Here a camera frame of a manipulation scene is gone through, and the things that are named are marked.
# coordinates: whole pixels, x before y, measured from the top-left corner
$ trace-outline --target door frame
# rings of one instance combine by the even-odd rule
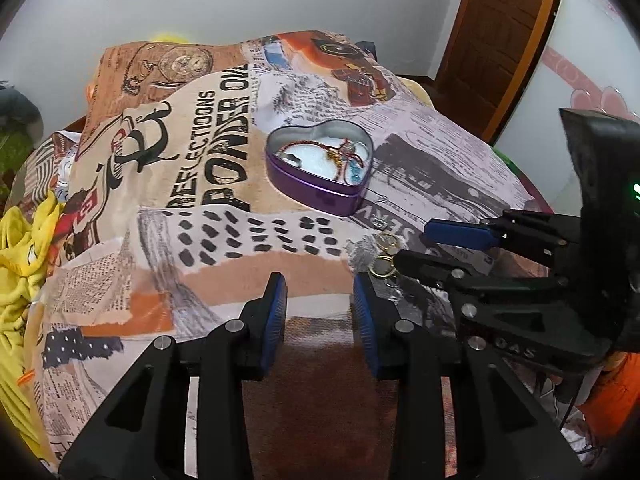
[[[453,48],[458,40],[469,1],[470,0],[460,0],[456,20],[454,21],[453,29],[435,79],[436,89],[440,88],[446,79]],[[516,67],[513,78],[502,96],[500,104],[498,104],[498,107],[495,109],[491,120],[489,120],[489,123],[481,134],[480,138],[484,140],[484,142],[493,144],[511,117],[542,56],[559,6],[560,0],[542,0],[540,11],[536,17],[529,41],[527,41],[524,53]]]

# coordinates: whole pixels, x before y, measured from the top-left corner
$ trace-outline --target green object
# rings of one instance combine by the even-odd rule
[[[4,182],[7,171],[17,173],[33,151],[33,141],[25,126],[18,121],[9,120],[0,127],[0,204],[9,197],[9,187]]]

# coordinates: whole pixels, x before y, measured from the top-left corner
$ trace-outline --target orange object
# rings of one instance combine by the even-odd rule
[[[628,354],[615,370],[600,375],[579,409],[597,439],[606,442],[622,428],[639,397],[640,354]]]

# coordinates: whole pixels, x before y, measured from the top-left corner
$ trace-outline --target heart-shaped tin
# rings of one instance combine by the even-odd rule
[[[349,121],[283,126],[267,138],[267,174],[292,199],[336,216],[349,216],[364,196],[373,149],[369,134]]]

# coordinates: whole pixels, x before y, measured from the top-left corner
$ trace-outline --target keyring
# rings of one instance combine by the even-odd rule
[[[384,274],[380,274],[379,272],[377,272],[374,269],[374,266],[376,264],[376,261],[382,261],[382,262],[389,262],[389,264],[391,265],[391,270],[389,272],[386,272]],[[371,273],[371,275],[379,280],[384,280],[386,278],[390,278],[391,276],[393,276],[396,273],[396,268],[394,267],[394,259],[392,256],[388,256],[387,254],[379,254],[378,256],[375,257],[375,259],[369,264],[369,272]]]
[[[393,256],[400,250],[400,239],[393,233],[376,233],[376,245],[386,254]]]

